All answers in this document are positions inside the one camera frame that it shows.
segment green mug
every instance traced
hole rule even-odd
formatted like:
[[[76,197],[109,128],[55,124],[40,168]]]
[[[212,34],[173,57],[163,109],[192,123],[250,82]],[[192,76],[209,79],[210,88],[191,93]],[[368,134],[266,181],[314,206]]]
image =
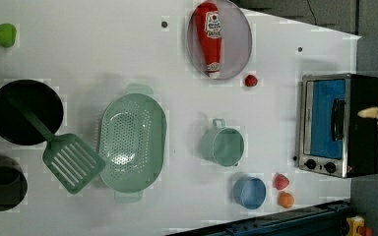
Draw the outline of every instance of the green mug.
[[[214,119],[213,128],[202,138],[204,158],[222,166],[233,166],[237,165],[243,152],[244,140],[241,134],[234,129],[226,128],[224,120]]]

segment black cable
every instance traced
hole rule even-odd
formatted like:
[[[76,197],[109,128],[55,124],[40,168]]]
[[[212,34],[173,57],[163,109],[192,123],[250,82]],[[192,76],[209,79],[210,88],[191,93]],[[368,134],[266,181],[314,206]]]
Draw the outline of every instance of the black cable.
[[[358,28],[359,28],[359,23],[360,21],[360,0],[355,1],[355,35],[358,35]]]
[[[317,18],[315,17],[314,12],[312,11],[311,4],[309,4],[309,0],[306,0],[306,2],[308,3],[309,11],[311,11],[312,16],[314,17],[314,25],[316,26],[317,25]]]

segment green lime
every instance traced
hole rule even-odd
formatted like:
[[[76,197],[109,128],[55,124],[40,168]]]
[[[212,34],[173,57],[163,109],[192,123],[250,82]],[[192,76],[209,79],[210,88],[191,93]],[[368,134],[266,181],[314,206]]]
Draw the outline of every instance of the green lime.
[[[12,47],[15,44],[17,29],[11,24],[0,25],[0,45],[2,47]]]

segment green colander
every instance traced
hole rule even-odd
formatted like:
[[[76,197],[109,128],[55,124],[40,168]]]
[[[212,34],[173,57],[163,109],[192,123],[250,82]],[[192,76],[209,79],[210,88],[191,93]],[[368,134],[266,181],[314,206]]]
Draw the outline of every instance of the green colander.
[[[100,176],[118,203],[137,202],[162,169],[166,119],[150,94],[150,87],[131,84],[103,115],[99,155],[106,167]]]

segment colander handle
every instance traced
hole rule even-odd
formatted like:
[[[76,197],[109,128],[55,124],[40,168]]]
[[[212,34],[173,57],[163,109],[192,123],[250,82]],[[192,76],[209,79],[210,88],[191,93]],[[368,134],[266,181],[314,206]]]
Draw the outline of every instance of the colander handle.
[[[115,202],[118,204],[133,204],[140,201],[140,199],[143,197],[143,193],[144,191],[128,194],[114,191],[114,198]]]
[[[218,121],[220,121],[220,126],[223,128],[223,127],[225,127],[225,121],[223,120],[223,119],[214,119],[213,120],[213,125],[214,125],[214,127],[217,127],[218,125],[217,125],[217,122]]]
[[[126,93],[141,93],[144,95],[153,95],[153,89],[149,86],[146,85],[141,85],[141,84],[136,84],[136,83],[131,83],[130,85],[127,86],[125,89]]]

